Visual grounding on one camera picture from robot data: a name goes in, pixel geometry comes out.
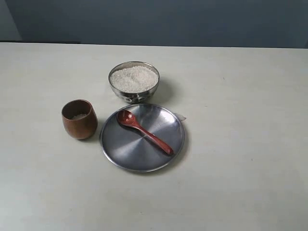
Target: metal bowl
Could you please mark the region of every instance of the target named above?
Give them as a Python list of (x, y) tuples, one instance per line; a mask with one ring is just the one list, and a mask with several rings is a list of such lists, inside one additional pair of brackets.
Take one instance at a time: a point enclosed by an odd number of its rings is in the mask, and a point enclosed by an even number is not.
[[(158, 82), (155, 84), (155, 86), (152, 87), (151, 89), (143, 91), (143, 92), (128, 93), (128, 92), (123, 92), (123, 91), (115, 88), (111, 84), (110, 76), (115, 71), (125, 69), (125, 68), (130, 68), (130, 67), (133, 67), (133, 66), (144, 66), (144, 67), (150, 69), (151, 71), (153, 71), (155, 74), (157, 74)], [(128, 102), (128, 103), (140, 103), (140, 102), (143, 102), (143, 101), (147, 100), (148, 98), (150, 98), (154, 94), (154, 92), (156, 91), (156, 89), (158, 87), (158, 83), (159, 83), (159, 72), (155, 67), (153, 67), (150, 64), (147, 64), (147, 63), (144, 63), (144, 62), (139, 62), (139, 61), (131, 61), (131, 62), (119, 64), (118, 66), (114, 67), (109, 73), (108, 80), (109, 80), (110, 87), (111, 87), (112, 91), (117, 95), (117, 97), (119, 97), (120, 99), (122, 99), (122, 100), (124, 100), (125, 102)]]

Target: table surface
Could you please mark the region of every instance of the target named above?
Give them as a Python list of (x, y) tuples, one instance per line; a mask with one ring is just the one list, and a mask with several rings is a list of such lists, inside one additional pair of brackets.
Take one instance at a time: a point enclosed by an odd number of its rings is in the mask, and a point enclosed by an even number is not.
[[(109, 71), (153, 64), (151, 103), (187, 119), (180, 156), (134, 174), (98, 134), (127, 105)], [(308, 50), (0, 44), (0, 230), (308, 230)], [(61, 108), (89, 100), (87, 141)]]

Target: brown cup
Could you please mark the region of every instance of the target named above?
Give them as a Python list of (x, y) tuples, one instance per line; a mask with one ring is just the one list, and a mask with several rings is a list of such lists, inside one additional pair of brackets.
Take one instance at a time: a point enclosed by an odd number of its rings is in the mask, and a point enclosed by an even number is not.
[(78, 140), (89, 138), (97, 128), (96, 114), (91, 103), (86, 100), (67, 103), (62, 109), (62, 120), (67, 133)]

